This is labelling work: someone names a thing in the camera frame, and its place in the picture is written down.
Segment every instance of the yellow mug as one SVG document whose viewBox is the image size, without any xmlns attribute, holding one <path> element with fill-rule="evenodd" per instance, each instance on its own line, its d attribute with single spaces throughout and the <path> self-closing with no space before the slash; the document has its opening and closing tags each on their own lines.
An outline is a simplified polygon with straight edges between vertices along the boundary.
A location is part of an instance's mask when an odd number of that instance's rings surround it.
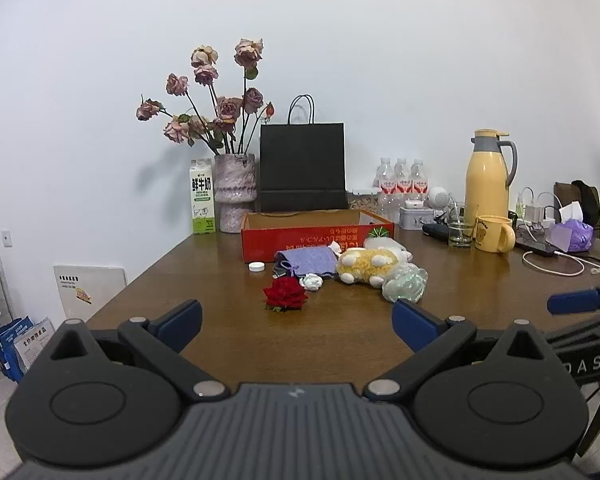
<svg viewBox="0 0 600 480">
<path fill-rule="evenodd" d="M 503 216 L 478 216 L 475 223 L 475 247 L 488 253 L 508 253 L 516 244 L 511 219 Z"/>
</svg>

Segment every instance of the blue gripper pad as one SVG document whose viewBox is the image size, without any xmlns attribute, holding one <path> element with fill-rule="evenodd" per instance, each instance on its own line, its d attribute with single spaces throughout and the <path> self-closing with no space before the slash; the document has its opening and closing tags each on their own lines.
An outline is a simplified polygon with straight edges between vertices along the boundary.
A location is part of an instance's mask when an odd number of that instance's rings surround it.
<svg viewBox="0 0 600 480">
<path fill-rule="evenodd" d="M 187 300 L 154 319 L 147 330 L 174 352 L 180 353 L 202 328 L 202 305 L 198 300 Z"/>
<path fill-rule="evenodd" d="M 600 294 L 595 288 L 554 294 L 546 302 L 546 309 L 552 314 L 593 312 L 599 308 Z"/>
<path fill-rule="evenodd" d="M 398 300 L 394 303 L 391 310 L 391 323 L 395 334 L 414 352 L 431 343 L 446 329 L 444 321 L 407 300 Z"/>
</svg>

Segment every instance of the wooden table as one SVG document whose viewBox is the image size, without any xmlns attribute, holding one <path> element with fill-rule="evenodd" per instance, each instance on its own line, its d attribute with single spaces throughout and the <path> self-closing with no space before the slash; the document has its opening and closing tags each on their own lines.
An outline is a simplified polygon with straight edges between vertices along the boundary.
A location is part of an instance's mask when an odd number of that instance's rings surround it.
<svg viewBox="0 0 600 480">
<path fill-rule="evenodd" d="M 429 283 L 419 305 L 444 319 L 461 314 L 481 328 L 504 328 L 527 318 L 542 330 L 585 315 L 552 317 L 551 294 L 600 285 L 589 267 L 577 278 L 543 274 L 522 263 L 522 252 L 483 253 L 449 248 L 422 232 L 398 231 L 397 239 L 427 269 Z M 600 258 L 600 240 L 591 251 Z M 541 263 L 562 272 L 578 270 L 566 258 Z M 327 280 L 309 292 L 301 311 L 265 309 L 271 264 L 249 272 L 238 235 L 190 236 L 133 280 L 88 323 L 115 328 L 132 316 L 154 319 L 190 298 L 204 309 L 202 332 L 182 352 L 188 360 L 232 388 L 243 381 L 367 381 L 411 354 L 394 334 L 390 312 L 378 290 Z"/>
</svg>

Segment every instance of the thermos handle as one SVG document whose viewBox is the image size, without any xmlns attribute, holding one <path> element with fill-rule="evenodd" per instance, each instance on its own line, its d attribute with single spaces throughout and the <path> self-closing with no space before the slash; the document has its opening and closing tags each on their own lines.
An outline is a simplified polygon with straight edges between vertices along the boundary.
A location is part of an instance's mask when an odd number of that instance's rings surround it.
<svg viewBox="0 0 600 480">
<path fill-rule="evenodd" d="M 511 173 L 507 177 L 506 186 L 509 187 L 513 182 L 513 178 L 516 176 L 516 171 L 518 170 L 518 150 L 516 149 L 516 145 L 510 140 L 499 140 L 498 146 L 509 146 L 511 151 L 513 152 L 513 165 L 511 168 Z"/>
</svg>

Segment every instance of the vase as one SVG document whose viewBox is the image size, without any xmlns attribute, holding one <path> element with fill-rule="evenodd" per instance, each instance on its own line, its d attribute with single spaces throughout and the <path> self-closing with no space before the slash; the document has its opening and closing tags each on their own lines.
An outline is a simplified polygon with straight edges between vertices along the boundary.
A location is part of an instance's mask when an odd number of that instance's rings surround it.
<svg viewBox="0 0 600 480">
<path fill-rule="evenodd" d="M 257 196 L 255 155 L 216 155 L 214 197 L 220 204 L 220 230 L 223 233 L 241 231 L 242 220 L 253 211 Z"/>
</svg>

